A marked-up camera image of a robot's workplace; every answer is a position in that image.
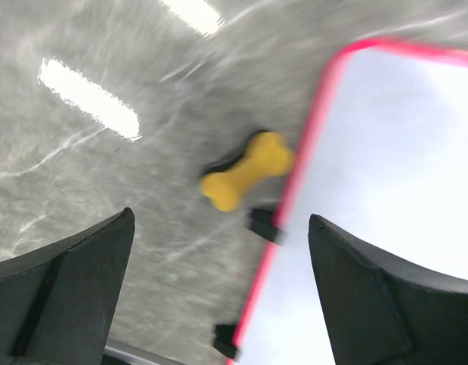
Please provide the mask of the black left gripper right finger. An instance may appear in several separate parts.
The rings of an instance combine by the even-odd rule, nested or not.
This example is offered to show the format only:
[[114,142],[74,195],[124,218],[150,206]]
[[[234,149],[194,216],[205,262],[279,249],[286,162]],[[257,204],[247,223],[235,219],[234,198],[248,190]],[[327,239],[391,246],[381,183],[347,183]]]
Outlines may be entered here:
[[468,364],[468,281],[416,265],[320,215],[308,245],[337,364]]

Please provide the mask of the red-framed whiteboard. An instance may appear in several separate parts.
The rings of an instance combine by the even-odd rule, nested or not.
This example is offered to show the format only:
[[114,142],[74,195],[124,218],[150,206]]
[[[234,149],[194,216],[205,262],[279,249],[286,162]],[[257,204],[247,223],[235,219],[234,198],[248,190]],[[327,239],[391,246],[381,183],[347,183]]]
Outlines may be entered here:
[[337,364],[309,220],[468,281],[468,52],[370,38],[327,65],[286,184],[282,230],[237,364]]

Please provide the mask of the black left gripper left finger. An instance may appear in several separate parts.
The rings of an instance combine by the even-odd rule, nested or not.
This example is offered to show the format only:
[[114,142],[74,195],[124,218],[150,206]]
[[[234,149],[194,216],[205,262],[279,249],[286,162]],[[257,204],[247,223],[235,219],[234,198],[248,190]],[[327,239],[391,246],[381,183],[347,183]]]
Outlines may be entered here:
[[99,364],[134,239],[130,208],[0,262],[0,364]]

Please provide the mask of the yellow and black eraser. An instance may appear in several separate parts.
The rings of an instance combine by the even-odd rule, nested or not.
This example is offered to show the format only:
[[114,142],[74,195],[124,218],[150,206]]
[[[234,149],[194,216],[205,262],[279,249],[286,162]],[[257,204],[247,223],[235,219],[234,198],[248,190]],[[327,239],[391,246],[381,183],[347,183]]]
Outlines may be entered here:
[[235,211],[260,182],[290,172],[294,153],[278,132],[253,134],[237,156],[211,167],[199,182],[202,195],[219,211]]

